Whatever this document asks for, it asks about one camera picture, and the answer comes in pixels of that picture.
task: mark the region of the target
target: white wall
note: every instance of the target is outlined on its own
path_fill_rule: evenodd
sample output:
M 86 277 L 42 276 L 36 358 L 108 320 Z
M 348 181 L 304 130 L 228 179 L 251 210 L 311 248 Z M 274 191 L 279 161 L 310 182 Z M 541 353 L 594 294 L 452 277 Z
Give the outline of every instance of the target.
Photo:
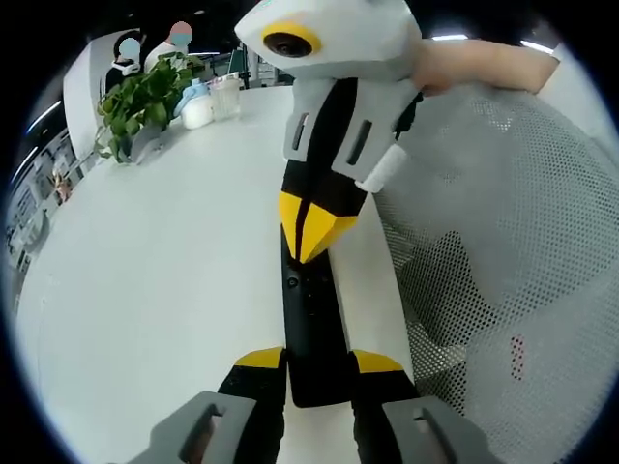
M 124 32 L 114 32 L 88 43 L 65 74 L 65 116 L 75 155 L 80 160 L 92 152 L 101 123 L 97 114 L 101 80 L 105 79 L 114 59 L 114 43 Z

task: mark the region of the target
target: person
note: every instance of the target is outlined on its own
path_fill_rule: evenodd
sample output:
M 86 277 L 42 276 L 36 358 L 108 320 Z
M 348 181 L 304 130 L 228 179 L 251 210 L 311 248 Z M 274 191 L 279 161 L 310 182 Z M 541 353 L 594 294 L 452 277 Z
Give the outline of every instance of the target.
M 619 137 L 604 101 L 586 70 L 562 44 L 550 55 L 477 40 L 423 41 L 411 78 L 429 97 L 467 82 L 530 92 L 570 119 L 608 153 L 619 153 Z
M 144 72 L 149 73 L 155 68 L 159 57 L 166 53 L 181 52 L 189 53 L 189 44 L 192 41 L 192 27 L 185 21 L 176 22 L 170 29 L 167 39 L 157 45 L 146 57 L 144 61 Z M 174 66 L 180 66 L 177 63 L 172 63 Z
M 106 94 L 129 75 L 141 71 L 139 64 L 139 41 L 141 40 L 143 37 L 139 31 L 129 31 L 122 34 L 114 43 L 114 61 L 105 75 L 104 92 Z

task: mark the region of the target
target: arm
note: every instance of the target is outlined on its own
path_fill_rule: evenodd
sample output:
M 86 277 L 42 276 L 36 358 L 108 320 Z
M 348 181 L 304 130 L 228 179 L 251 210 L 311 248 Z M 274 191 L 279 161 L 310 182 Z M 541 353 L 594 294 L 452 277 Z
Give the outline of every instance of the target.
M 537 94 L 558 65 L 552 56 L 485 41 L 424 41 L 413 81 L 429 95 L 479 81 Z

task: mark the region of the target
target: ceiling light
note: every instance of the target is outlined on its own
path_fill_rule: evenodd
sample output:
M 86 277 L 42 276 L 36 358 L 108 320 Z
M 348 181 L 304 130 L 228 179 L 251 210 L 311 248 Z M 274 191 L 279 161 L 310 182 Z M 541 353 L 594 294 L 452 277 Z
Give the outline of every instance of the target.
M 528 46 L 529 48 L 533 48 L 534 50 L 539 50 L 544 53 L 548 53 L 549 55 L 552 54 L 552 48 L 548 48 L 547 46 L 543 46 L 538 43 L 527 42 L 527 41 L 520 41 L 520 43 L 523 44 L 524 46 Z
M 433 41 L 464 41 L 468 39 L 464 34 L 452 34 L 450 36 L 434 36 Z
M 35 119 L 34 123 L 32 123 L 30 125 L 30 127 L 26 130 L 26 133 L 30 132 L 32 130 L 32 128 L 34 128 L 36 125 L 38 125 L 40 123 L 40 121 L 45 116 L 47 116 L 49 113 L 51 113 L 54 109 L 56 109 L 60 105 L 60 103 L 61 103 L 60 101 L 57 101 L 55 104 L 53 104 L 48 109 L 46 109 L 41 116 L 39 116 L 37 119 Z
M 32 157 L 35 156 L 35 154 L 37 153 L 37 150 L 39 150 L 39 147 L 35 147 L 33 148 L 30 153 L 26 156 L 26 158 L 24 159 L 24 161 L 21 162 L 21 164 L 19 165 L 19 168 L 17 169 L 17 171 L 15 172 L 15 174 L 13 175 L 12 179 L 11 179 L 11 183 L 16 179 L 16 177 L 21 173 L 21 171 L 23 170 L 23 168 L 26 166 L 26 164 L 28 164 L 28 162 L 30 161 L 30 159 Z

